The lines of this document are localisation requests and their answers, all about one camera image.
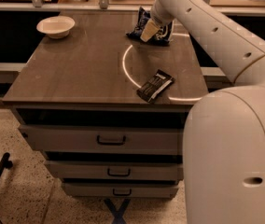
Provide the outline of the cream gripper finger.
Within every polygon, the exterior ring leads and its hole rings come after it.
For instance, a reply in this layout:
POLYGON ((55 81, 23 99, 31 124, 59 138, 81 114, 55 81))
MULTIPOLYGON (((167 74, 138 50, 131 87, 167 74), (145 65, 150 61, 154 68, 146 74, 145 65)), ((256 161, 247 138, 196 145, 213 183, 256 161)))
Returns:
POLYGON ((146 23, 146 26, 141 33, 141 40, 143 42, 149 41, 160 29, 160 26, 155 23, 152 19, 149 19, 148 22, 146 23))

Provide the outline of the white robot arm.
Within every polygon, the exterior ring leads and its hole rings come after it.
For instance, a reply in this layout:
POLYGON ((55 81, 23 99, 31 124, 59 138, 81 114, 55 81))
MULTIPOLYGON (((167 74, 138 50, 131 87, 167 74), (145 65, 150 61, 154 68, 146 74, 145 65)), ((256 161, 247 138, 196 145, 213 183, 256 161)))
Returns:
POLYGON ((179 20, 231 87, 189 111, 183 134, 188 224, 265 224, 265 40, 203 0, 156 0, 142 34, 179 20))

